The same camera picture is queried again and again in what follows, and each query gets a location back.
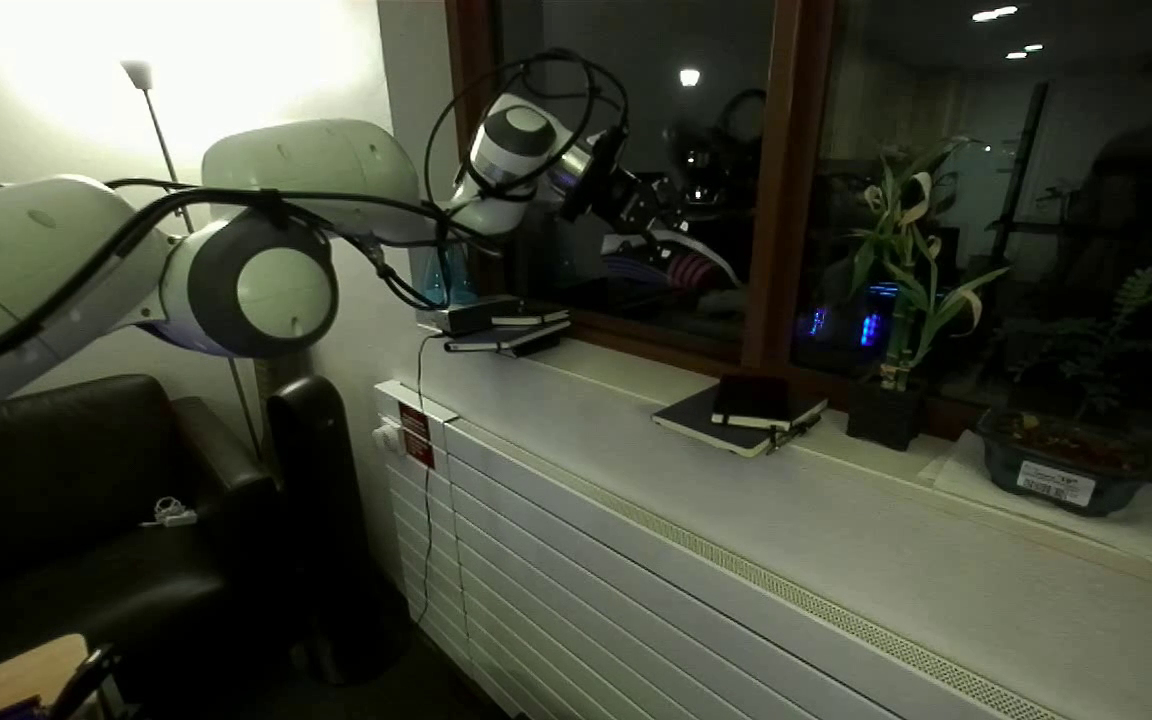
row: robotic arm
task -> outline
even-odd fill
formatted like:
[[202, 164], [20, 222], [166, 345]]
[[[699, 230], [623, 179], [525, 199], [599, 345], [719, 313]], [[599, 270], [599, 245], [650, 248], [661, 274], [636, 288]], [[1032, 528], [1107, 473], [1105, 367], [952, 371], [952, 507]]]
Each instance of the robotic arm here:
[[[141, 212], [81, 177], [0, 188], [0, 398], [133, 324], [217, 356], [306, 349], [335, 321], [328, 241], [361, 248], [410, 300], [420, 291], [383, 264], [383, 245], [513, 232], [538, 179], [560, 188], [564, 217], [591, 210], [614, 230], [644, 223], [614, 149], [618, 133], [571, 135], [502, 94], [447, 210], [420, 206], [409, 157], [363, 120], [227, 135], [202, 157], [202, 188]], [[164, 236], [155, 223], [189, 206], [227, 217]]]

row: window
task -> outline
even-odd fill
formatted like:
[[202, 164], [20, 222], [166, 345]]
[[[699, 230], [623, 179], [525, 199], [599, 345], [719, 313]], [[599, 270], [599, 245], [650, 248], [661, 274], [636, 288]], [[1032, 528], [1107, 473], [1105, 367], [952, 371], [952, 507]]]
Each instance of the window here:
[[[956, 434], [978, 406], [1000, 400], [1005, 371], [993, 341], [1005, 321], [1105, 313], [1129, 274], [1152, 270], [1152, 5], [710, 5], [754, 15], [746, 50], [764, 57], [746, 295], [741, 321], [728, 324], [736, 356], [725, 362], [783, 367], [805, 386], [833, 388], [843, 406], [868, 362], [865, 313], [828, 338], [819, 309], [828, 274], [848, 256], [852, 206], [885, 149], [930, 149], [965, 135], [940, 170], [940, 188], [956, 197], [935, 217], [946, 236], [942, 264], [961, 278], [984, 264], [1013, 270], [987, 295], [984, 330], [942, 345], [926, 367], [935, 379], [930, 430]], [[498, 57], [551, 41], [521, 26], [492, 26], [492, 9], [447, 5], [458, 62], [488, 63], [492, 50]], [[564, 11], [629, 30], [599, 5], [564, 5]], [[663, 62], [663, 50], [672, 50], [663, 36], [636, 36], [614, 41], [613, 57], [647, 70]], [[661, 349], [695, 356], [681, 334], [644, 341], [630, 324], [591, 330], [614, 345], [647, 345], [655, 356]], [[1152, 413], [1152, 356], [1140, 366], [1129, 400]]]
[[[567, 223], [556, 212], [530, 212], [496, 264], [506, 291], [580, 309], [584, 324], [736, 366], [767, 104], [767, 26], [771, 0], [496, 5], [488, 26], [496, 62], [571, 50], [629, 88], [618, 164], [636, 171], [661, 222], [636, 232], [594, 217]], [[567, 128], [580, 128], [586, 114], [574, 70], [535, 63], [513, 94], [545, 102]], [[613, 114], [594, 107], [591, 128], [606, 128]]]

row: white radiator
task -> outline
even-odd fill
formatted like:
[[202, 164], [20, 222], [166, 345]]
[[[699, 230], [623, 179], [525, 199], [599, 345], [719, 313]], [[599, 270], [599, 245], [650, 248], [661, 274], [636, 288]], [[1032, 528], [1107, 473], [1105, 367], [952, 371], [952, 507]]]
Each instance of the white radiator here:
[[[420, 400], [380, 386], [375, 409], [399, 406]], [[387, 452], [399, 589], [502, 713], [1051, 715], [470, 419], [424, 418], [433, 468]]]

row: dark window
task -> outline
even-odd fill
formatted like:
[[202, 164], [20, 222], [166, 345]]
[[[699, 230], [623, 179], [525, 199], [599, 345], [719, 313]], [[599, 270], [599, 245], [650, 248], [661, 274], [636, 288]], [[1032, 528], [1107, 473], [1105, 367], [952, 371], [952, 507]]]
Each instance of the dark window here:
[[[956, 135], [935, 177], [952, 197], [930, 217], [942, 278], [1007, 264], [984, 291], [984, 324], [952, 338], [922, 367], [926, 430], [956, 434], [1000, 400], [1007, 367], [995, 338], [1016, 321], [1105, 316], [1140, 270], [1152, 270], [1152, 5], [1140, 0], [777, 0], [777, 5], [525, 5], [447, 0], [464, 70], [492, 70], [545, 44], [567, 44], [629, 82], [636, 171], [687, 179], [672, 128], [725, 128], [725, 104], [764, 88], [741, 133], [758, 146], [753, 241], [736, 256], [744, 291], [717, 316], [717, 291], [663, 300], [614, 295], [594, 223], [538, 223], [513, 256], [506, 280], [535, 295], [591, 309], [594, 341], [702, 366], [787, 371], [848, 400], [885, 341], [881, 280], [840, 300], [836, 264], [865, 223], [858, 193], [890, 149], [926, 154]], [[681, 88], [687, 50], [719, 50], [699, 94]], [[1133, 316], [1152, 345], [1152, 309]], [[1152, 352], [1114, 367], [1122, 406], [1152, 413]], [[1035, 371], [1060, 398], [1060, 367]]]

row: black book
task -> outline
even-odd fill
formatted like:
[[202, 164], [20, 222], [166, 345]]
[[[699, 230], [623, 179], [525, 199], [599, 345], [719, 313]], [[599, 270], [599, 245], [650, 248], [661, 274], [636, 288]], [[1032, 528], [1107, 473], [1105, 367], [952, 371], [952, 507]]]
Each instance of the black book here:
[[719, 386], [661, 409], [655, 419], [681, 437], [690, 437], [699, 444], [710, 444], [736, 457], [764, 457], [777, 449], [780, 430], [710, 425], [717, 398], [719, 398]]
[[517, 352], [517, 356], [525, 356], [530, 349], [556, 345], [567, 330], [571, 330], [571, 321], [521, 324], [521, 330], [483, 330], [483, 334], [447, 338], [443, 349], [447, 352]]
[[794, 434], [819, 419], [819, 398], [793, 398], [777, 375], [725, 375], [710, 425]]
[[571, 321], [571, 313], [560, 306], [538, 306], [538, 300], [502, 300], [488, 313], [488, 321], [496, 330], [530, 330], [530, 324], [564, 324]]

